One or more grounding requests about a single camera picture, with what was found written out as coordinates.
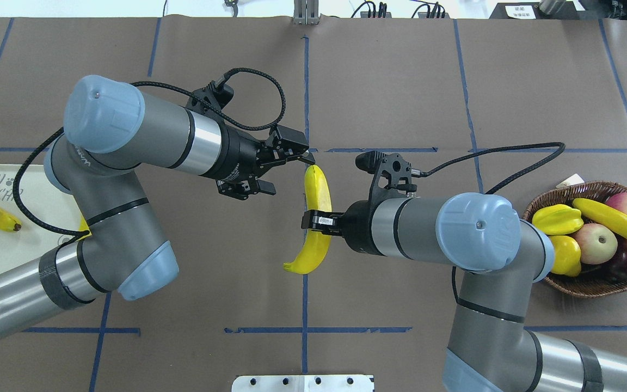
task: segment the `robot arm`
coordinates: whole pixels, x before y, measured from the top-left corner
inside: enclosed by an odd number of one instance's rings
[[[532,284],[551,270],[550,240],[507,199],[464,193],[416,198],[399,154],[361,154],[369,199],[345,213],[307,211],[303,228],[343,236],[354,251],[465,270],[446,352],[450,392],[627,392],[627,358],[524,330]],[[379,181],[386,180],[385,186]]]
[[[221,108],[233,91],[212,82],[194,94]],[[176,278],[176,256],[134,173],[138,164],[212,178],[219,193],[246,199],[275,193],[259,179],[272,167],[313,163],[301,132],[276,124],[258,140],[198,100],[181,107],[95,75],[75,87],[64,128],[45,173],[74,195],[94,235],[0,275],[0,338],[103,293],[118,290],[131,301]]]

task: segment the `wicker basket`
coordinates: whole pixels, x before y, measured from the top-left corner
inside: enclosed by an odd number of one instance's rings
[[[543,193],[533,199],[524,211],[523,218],[531,221],[533,214],[539,209],[554,204],[571,205],[575,198],[587,198],[604,203],[612,194],[622,192],[627,192],[627,187],[607,181],[593,181],[553,189],[553,191]],[[584,216],[582,218],[585,223],[591,222]],[[580,298],[597,298],[613,293],[627,292],[627,281],[615,284],[608,283],[600,277],[600,274],[595,273],[595,270],[598,269],[599,266],[582,265],[582,273],[576,278],[549,273],[544,281],[561,292]]]

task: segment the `light blue joint cap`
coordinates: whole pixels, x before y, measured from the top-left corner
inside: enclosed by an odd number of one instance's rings
[[[517,211],[497,194],[457,194],[440,209],[435,229],[446,257],[478,273],[509,265],[522,238]]]
[[[92,153],[111,153],[137,134],[144,120],[137,87],[98,75],[82,77],[64,109],[67,139]]]
[[[449,349],[446,349],[442,383],[447,392],[502,392],[502,389],[456,357]]]
[[[545,278],[548,273],[550,272],[550,270],[553,269],[553,265],[555,264],[555,248],[553,248],[553,243],[550,241],[550,238],[548,238],[547,235],[545,235],[545,233],[543,231],[540,231],[539,229],[536,228],[536,226],[532,225],[531,223],[522,220],[523,223],[526,223],[527,225],[529,225],[533,231],[535,231],[538,234],[538,238],[540,238],[540,242],[543,243],[543,251],[545,253],[545,262],[543,263],[543,270],[540,272],[540,274],[538,274],[538,276],[533,279],[533,282],[540,282],[543,280],[543,278]]]
[[[166,241],[127,276],[118,292],[125,300],[134,301],[171,283],[178,275],[176,255],[171,243]]]
[[[57,176],[54,175],[54,170],[52,170],[52,150],[54,150],[54,147],[55,145],[57,145],[58,140],[59,137],[55,139],[54,142],[52,142],[52,146],[50,146],[50,149],[47,150],[47,154],[45,154],[45,159],[42,161],[42,168],[45,171],[45,176],[47,177],[47,180],[50,181],[50,183],[54,185],[55,188],[59,189],[63,193],[72,194],[72,191],[65,188],[65,186],[63,186],[62,183],[59,182]]]

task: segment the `plum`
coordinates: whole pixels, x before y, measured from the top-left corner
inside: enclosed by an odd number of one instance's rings
[[[627,280],[627,240],[620,238],[616,253],[602,265],[603,278],[609,283],[621,283]]]

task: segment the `lemon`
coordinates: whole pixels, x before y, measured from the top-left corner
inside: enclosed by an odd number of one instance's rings
[[[582,250],[574,238],[569,236],[549,236],[555,249],[555,263],[550,270],[552,273],[575,277],[582,272],[580,256]]]

